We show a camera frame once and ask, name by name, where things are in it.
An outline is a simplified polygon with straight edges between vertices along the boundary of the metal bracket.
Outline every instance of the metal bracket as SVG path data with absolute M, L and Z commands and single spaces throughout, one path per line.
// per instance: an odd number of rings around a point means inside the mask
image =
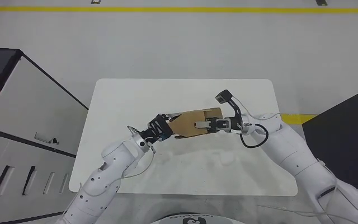
M 92 0 L 91 4 L 100 4 L 101 0 Z

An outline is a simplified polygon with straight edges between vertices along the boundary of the cabinet handle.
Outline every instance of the cabinet handle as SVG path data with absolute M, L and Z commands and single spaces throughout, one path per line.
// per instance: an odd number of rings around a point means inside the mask
M 39 140 L 39 141 L 42 141 L 42 142 L 46 142 L 47 144 L 60 144 L 60 142 L 57 140 L 57 138 L 52 138 L 52 139 L 49 140 L 49 141 L 44 140 L 44 139 L 42 139 L 42 138 L 39 138 L 39 137 L 37 136 L 37 132 L 36 132 L 34 138 L 35 138 L 36 140 Z

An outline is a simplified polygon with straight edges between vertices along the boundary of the floor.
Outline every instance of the floor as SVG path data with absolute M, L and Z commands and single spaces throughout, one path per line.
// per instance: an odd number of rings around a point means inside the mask
M 90 6 L 89 2 L 5 0 L 0 6 Z M 332 8 L 358 7 L 355 0 L 327 3 Z M 102 0 L 100 6 L 317 4 Z M 22 49 L 87 106 L 100 78 L 267 78 L 282 113 L 319 114 L 358 93 L 357 22 L 357 14 L 0 12 L 0 47 Z M 295 197 L 128 194 L 116 198 L 98 223 L 149 223 L 179 211 L 220 214 L 247 223 L 318 223 L 314 217 L 256 204 L 310 210 L 300 191 Z

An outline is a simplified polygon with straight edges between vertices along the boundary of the cabinet door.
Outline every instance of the cabinet door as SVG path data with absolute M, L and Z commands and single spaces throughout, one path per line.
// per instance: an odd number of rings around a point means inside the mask
M 4 173 L 0 183 L 0 222 L 63 212 L 75 195 L 68 189 L 74 160 L 10 141 L 0 158 L 0 173 Z M 23 195 L 31 167 L 32 176 Z
M 0 131 L 77 153 L 87 109 L 25 58 L 0 92 Z M 47 143 L 56 138 L 59 144 Z

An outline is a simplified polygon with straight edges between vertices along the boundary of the black cable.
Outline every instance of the black cable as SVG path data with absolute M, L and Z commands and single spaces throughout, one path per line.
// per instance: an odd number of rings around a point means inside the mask
M 268 138 L 269 138 L 269 132 L 268 132 L 268 130 L 267 130 L 264 126 L 262 126 L 262 125 L 260 125 L 260 124 L 255 124 L 255 126 L 258 126 L 258 127 L 262 128 L 262 129 L 266 132 L 266 137 L 265 137 L 265 139 L 264 139 L 261 143 L 259 143 L 259 144 L 257 144 L 257 145 L 255 145 L 255 146 L 248 146 L 248 145 L 245 143 L 244 138 L 242 137 L 242 134 L 240 134 L 241 142 L 242 142 L 242 144 L 243 144 L 246 148 L 257 148 L 257 147 L 260 147 L 260 146 L 262 146 L 262 145 L 268 140 Z

